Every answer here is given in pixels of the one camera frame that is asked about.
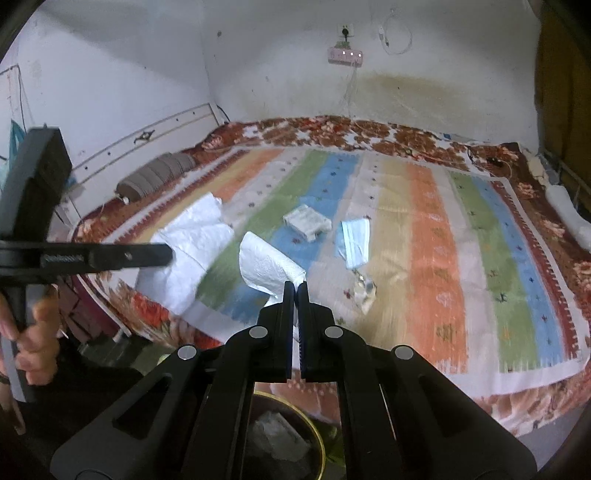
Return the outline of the person's left hand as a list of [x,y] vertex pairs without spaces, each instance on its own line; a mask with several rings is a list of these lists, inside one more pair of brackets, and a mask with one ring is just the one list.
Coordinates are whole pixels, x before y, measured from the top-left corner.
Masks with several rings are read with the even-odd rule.
[[32,307],[32,314],[34,324],[19,332],[8,302],[1,296],[1,335],[16,342],[16,367],[25,373],[27,382],[43,386],[49,384],[57,372],[59,353],[59,305],[53,285],[45,287],[44,295]]

